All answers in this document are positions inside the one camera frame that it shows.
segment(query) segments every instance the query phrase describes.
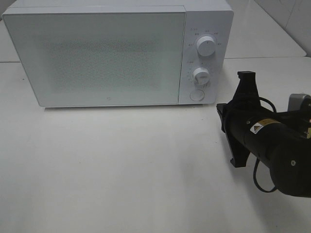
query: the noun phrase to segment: white table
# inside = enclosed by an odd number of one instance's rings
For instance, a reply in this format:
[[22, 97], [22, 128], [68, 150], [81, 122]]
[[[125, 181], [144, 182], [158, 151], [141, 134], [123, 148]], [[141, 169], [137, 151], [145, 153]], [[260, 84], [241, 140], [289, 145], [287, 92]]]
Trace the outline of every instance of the white table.
[[[306, 53], [254, 0], [228, 0], [235, 12], [226, 58], [299, 57]], [[0, 21], [0, 62], [19, 58]]]
[[[310, 93], [311, 59], [225, 60], [217, 102], [237, 71], [286, 110]], [[310, 232], [311, 202], [234, 168], [215, 104], [44, 109], [21, 64], [0, 64], [0, 232]], [[259, 183], [272, 186], [259, 166]]]

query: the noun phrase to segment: white microwave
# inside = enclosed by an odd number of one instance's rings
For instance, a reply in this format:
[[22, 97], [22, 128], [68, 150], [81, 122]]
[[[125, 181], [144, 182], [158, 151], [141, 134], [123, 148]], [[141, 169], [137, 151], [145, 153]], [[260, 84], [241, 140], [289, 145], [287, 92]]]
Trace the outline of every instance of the white microwave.
[[225, 0], [17, 0], [2, 15], [43, 107], [213, 103]]

